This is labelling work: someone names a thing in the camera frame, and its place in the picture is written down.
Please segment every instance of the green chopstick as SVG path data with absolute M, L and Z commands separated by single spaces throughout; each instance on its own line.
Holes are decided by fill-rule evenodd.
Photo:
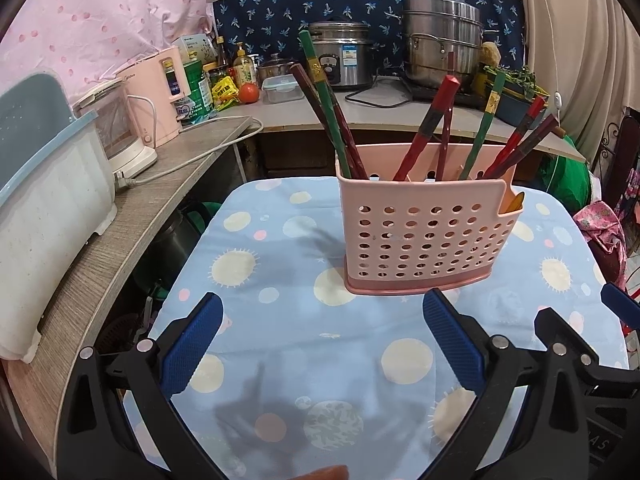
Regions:
M 306 61 L 309 63 L 309 69 L 311 70 L 311 79 L 316 85 L 318 90 L 318 96 L 320 97 L 320 104 L 322 110 L 326 116 L 326 122 L 329 126 L 329 133 L 334 143 L 335 151 L 338 153 L 338 162 L 340 163 L 340 171 L 345 178 L 351 178 L 351 171 L 347 163 L 347 155 L 342 142 L 342 136 L 340 135 L 340 126 L 338 126 L 338 120 L 335 118 L 334 104 L 331 101 L 331 94 L 329 92 L 329 83 L 326 81 L 324 70 L 320 66 L 318 56 L 314 50 L 314 44 L 311 41 L 311 35 L 308 30 L 301 30 L 298 35 L 302 43 L 302 49 L 305 51 Z
M 500 103 L 500 95 L 502 95 L 502 89 L 504 88 L 505 79 L 506 74 L 502 70 L 498 70 L 495 76 L 494 87 L 491 89 L 489 100 L 486 102 L 486 108 L 484 109 L 484 115 L 482 116 L 480 129 L 476 134 L 474 145 L 471 147 L 471 151 L 466 158 L 465 167 L 463 168 L 462 173 L 460 173 L 458 180 L 468 179 L 471 168 L 476 163 L 476 158 L 478 158 L 480 148 L 482 148 L 484 140 L 486 139 L 486 134 L 491 127 L 492 121 L 494 120 L 495 111 L 498 109 L 498 104 Z

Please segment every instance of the metal screw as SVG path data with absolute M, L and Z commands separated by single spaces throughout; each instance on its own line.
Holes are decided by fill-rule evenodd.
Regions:
M 90 346 L 85 346 L 81 351 L 80 351 L 80 358 L 81 359 L 88 359 L 89 357 L 91 357 L 94 354 L 94 349 L 91 348 Z
M 136 345 L 138 352 L 149 352 L 154 347 L 154 342 L 151 339 L 143 339 Z
M 552 346 L 552 349 L 554 350 L 555 354 L 558 354 L 558 355 L 566 354 L 566 346 L 564 346 L 562 343 L 554 343 L 554 345 Z
M 491 343 L 499 349 L 504 350 L 509 346 L 509 340 L 503 335 L 495 335 L 491 338 Z

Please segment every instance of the blue gripper pad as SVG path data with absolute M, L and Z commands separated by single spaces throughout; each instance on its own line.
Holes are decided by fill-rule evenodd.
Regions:
M 198 311 L 190 314 L 190 323 L 162 361 L 160 389 L 167 399 L 187 387 L 222 324 L 222 300 L 217 295 L 207 293 L 195 309 Z
M 422 313 L 460 385 L 479 396 L 484 390 L 484 359 L 457 322 L 453 307 L 438 290 L 422 300 Z
M 610 311 L 633 330 L 640 329 L 640 305 L 613 283 L 607 283 L 600 291 L 600 299 Z

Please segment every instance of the basket base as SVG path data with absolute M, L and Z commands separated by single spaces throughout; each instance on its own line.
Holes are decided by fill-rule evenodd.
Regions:
M 424 294 L 432 288 L 449 290 L 459 286 L 471 285 L 480 282 L 491 275 L 492 265 L 482 266 L 479 269 L 468 270 L 456 274 L 456 281 L 450 277 L 427 278 L 424 280 L 357 280 L 349 275 L 347 261 L 344 261 L 344 286 L 351 294 L 358 296 L 408 296 L 411 294 Z

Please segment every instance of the beige curtain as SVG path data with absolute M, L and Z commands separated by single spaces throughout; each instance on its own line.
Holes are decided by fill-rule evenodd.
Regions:
M 640 110 L 640 37 L 617 0 L 524 0 L 528 63 L 562 95 L 561 124 L 588 161 L 609 122 Z

